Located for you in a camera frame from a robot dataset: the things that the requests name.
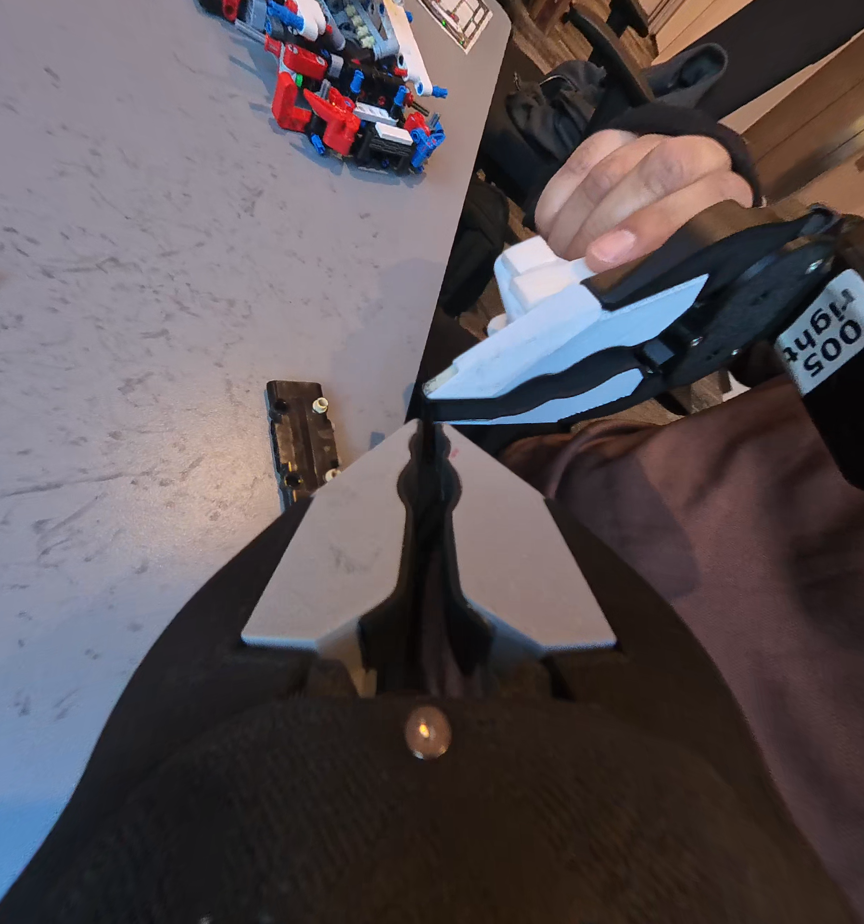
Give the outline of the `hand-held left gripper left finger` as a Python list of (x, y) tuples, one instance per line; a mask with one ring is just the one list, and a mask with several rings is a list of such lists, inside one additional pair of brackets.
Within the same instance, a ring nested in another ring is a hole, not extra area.
[(401, 576), (407, 506), (399, 483), (420, 423), (404, 424), (310, 498), (241, 630), (252, 648), (341, 662), (359, 695), (374, 695), (362, 618), (392, 599)]

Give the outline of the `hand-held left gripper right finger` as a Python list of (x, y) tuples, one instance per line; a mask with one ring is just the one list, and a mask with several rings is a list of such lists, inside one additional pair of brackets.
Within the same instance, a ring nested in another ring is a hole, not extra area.
[(616, 635), (539, 491), (456, 428), (438, 427), (456, 655), (504, 668), (609, 651)]

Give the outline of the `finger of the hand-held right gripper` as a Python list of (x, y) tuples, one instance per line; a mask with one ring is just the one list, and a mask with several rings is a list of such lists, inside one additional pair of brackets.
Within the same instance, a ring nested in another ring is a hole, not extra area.
[(615, 310), (603, 308), (585, 284), (571, 284), (428, 381), (429, 416), (490, 421), (575, 396), (632, 368), (645, 376), (639, 350), (692, 307), (706, 281), (699, 275)]
[(613, 401), (629, 397), (643, 382), (641, 369), (619, 372), (599, 385), (571, 397), (540, 401), (532, 410), (519, 414), (503, 415), (490, 421), (476, 421), (477, 425), (495, 426), (511, 424), (554, 424), (585, 411), (598, 409)]

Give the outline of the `black brick plate assembly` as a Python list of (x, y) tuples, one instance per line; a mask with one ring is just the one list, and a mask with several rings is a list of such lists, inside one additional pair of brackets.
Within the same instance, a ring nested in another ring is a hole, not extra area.
[(342, 472), (330, 403), (321, 385), (273, 380), (265, 387), (269, 440), (278, 485), (280, 511)]

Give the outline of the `grey desk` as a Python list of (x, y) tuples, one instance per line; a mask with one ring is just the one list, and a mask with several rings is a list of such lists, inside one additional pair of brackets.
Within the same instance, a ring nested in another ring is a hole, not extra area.
[(279, 514), (273, 379), (343, 462), (403, 422), (509, 37), (409, 2), (447, 140), (398, 178), (271, 119), (195, 2), (0, 2), (0, 899), (138, 664)]

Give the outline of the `person's right hand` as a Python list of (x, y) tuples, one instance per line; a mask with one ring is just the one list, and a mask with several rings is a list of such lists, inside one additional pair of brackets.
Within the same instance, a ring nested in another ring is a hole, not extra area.
[(560, 258), (601, 272), (645, 257), (726, 201), (749, 207), (753, 191), (718, 141), (603, 130), (546, 183), (534, 228)]

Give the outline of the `person's brown shirt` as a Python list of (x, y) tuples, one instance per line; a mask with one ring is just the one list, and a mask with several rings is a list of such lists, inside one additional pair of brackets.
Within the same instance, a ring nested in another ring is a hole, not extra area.
[(790, 379), (665, 425), (525, 438), (500, 460), (692, 630), (864, 922), (864, 492)]

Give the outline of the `black backpack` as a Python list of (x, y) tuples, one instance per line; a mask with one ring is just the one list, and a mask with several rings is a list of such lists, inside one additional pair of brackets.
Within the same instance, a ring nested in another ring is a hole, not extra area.
[(648, 132), (661, 124), (665, 107), (695, 108), (725, 76), (727, 64), (726, 50), (714, 42), (638, 70), (637, 83), (624, 78), (622, 63), (560, 64), (507, 97), (496, 152), (524, 198), (597, 131)]

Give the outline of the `black office chair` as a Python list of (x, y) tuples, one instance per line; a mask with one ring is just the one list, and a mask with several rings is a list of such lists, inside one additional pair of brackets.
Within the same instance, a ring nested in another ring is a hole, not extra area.
[(589, 62), (604, 73), (602, 111), (640, 107), (655, 99), (645, 72), (621, 38), (628, 28), (636, 29), (641, 37), (648, 34), (646, 16), (637, 2), (611, 2), (607, 19), (571, 3), (561, 21), (570, 24), (590, 44)]

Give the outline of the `red white toy car model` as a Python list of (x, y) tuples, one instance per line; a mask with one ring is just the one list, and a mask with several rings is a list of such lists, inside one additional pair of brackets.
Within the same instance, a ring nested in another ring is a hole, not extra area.
[(403, 2), (200, 1), (277, 63), (271, 113), (321, 156), (397, 176), (422, 174), (444, 144), (422, 98), (430, 79)]

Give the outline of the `printed sticker sheet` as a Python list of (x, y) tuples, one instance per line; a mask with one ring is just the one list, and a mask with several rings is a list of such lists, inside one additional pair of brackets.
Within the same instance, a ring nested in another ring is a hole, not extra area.
[(420, 1), (451, 40), (469, 53), (493, 16), (485, 1)]

